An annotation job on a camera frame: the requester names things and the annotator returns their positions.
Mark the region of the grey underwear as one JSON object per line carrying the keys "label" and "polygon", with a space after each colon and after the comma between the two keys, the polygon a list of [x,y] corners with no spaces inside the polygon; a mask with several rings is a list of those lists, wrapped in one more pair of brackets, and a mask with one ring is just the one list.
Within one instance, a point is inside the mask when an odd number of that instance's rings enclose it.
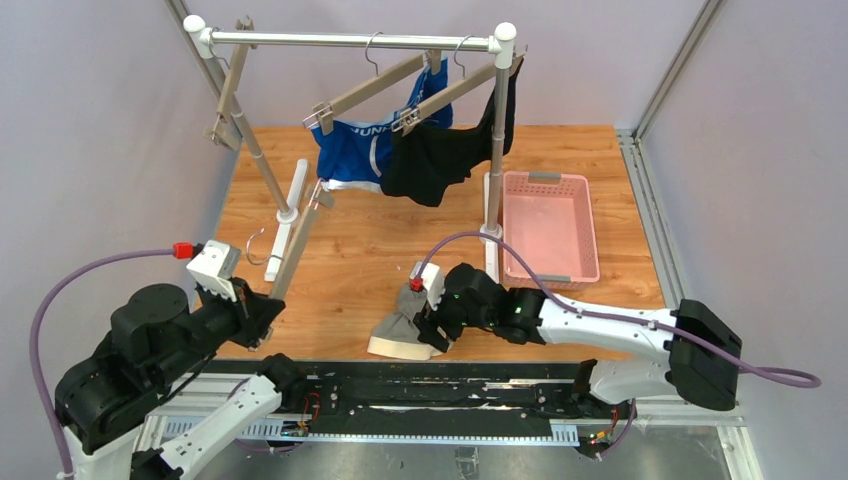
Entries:
{"label": "grey underwear", "polygon": [[425,292],[402,286],[396,298],[396,310],[372,330],[366,351],[392,359],[427,361],[442,355],[434,346],[418,340],[419,330],[413,319],[427,305]]}

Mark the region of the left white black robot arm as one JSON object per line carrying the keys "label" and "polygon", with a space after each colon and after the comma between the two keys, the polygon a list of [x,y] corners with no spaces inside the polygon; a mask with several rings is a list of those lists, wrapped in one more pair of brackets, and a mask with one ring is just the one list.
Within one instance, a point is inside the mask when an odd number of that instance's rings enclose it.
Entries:
{"label": "left white black robot arm", "polygon": [[257,347],[285,304],[241,278],[232,299],[212,293],[190,310],[178,286],[159,283],[115,310],[93,354],[55,389],[55,413],[76,479],[193,479],[250,424],[280,408],[299,410],[306,375],[283,354],[265,358],[225,403],[160,447],[137,451],[146,417],[174,399],[189,371],[200,373],[219,347]]}

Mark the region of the beige clip hanger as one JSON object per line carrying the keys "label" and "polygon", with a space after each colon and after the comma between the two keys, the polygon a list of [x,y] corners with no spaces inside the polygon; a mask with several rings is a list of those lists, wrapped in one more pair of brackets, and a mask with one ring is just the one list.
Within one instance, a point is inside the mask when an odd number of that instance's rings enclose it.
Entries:
{"label": "beige clip hanger", "polygon": [[256,259],[252,256],[250,251],[251,242],[256,236],[264,233],[264,228],[261,228],[258,232],[252,234],[248,238],[245,257],[251,265],[260,266],[269,264],[272,259],[280,261],[279,269],[275,274],[270,293],[268,294],[270,299],[279,301],[283,301],[285,299],[299,262],[308,244],[313,227],[319,218],[319,210],[321,208],[331,209],[334,205],[335,200],[331,193],[324,187],[324,181],[318,180],[310,195],[304,213],[299,217],[298,226],[294,231],[291,241],[286,247],[284,256],[270,254],[267,258],[262,260]]}

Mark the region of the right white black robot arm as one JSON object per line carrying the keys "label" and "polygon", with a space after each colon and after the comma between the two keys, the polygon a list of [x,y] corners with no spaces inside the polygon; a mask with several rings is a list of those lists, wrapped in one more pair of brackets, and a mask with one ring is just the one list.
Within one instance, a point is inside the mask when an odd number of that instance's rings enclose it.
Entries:
{"label": "right white black robot arm", "polygon": [[449,272],[417,262],[409,286],[425,297],[413,323],[418,339],[446,352],[465,329],[512,344],[580,344],[628,354],[626,361],[580,363],[579,405],[676,394],[713,411],[736,405],[742,341],[707,305],[638,310],[584,303],[538,288],[506,289],[467,263]]}

